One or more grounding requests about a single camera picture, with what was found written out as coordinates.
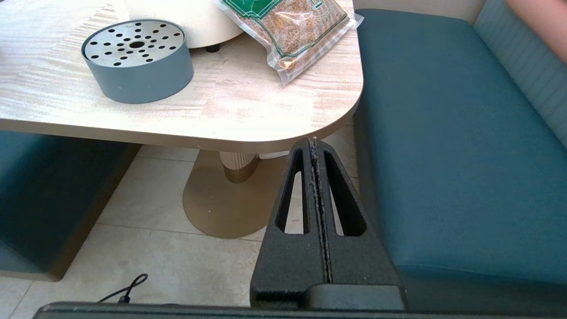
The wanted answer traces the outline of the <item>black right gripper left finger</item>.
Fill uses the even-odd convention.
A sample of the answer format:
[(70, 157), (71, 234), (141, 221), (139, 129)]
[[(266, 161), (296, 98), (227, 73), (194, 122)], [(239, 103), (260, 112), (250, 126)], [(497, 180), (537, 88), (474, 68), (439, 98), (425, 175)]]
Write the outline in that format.
[[(250, 282), (252, 307), (299, 307), (313, 286), (328, 282), (314, 142), (291, 149)], [(295, 175), (302, 179), (303, 234), (285, 232)]]

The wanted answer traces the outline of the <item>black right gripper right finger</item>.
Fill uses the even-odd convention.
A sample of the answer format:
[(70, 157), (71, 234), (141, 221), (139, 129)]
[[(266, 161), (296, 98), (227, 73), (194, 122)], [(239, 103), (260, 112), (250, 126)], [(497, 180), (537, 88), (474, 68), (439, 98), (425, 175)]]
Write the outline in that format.
[(318, 230), (326, 282), (400, 286), (390, 256), (334, 148), (317, 142), (316, 162)]

